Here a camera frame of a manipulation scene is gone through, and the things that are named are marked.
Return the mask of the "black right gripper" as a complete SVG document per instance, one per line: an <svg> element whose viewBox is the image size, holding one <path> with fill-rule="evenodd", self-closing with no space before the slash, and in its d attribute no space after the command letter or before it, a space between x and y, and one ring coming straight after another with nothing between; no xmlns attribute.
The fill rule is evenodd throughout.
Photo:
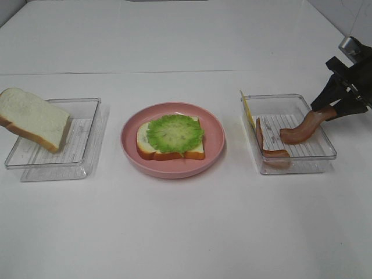
<svg viewBox="0 0 372 279"><path fill-rule="evenodd" d="M371 47L362 44L362 53L363 59L350 67L336 57L326 62L332 75L311 103L313 111L332 106L339 118L371 109Z"/></svg>

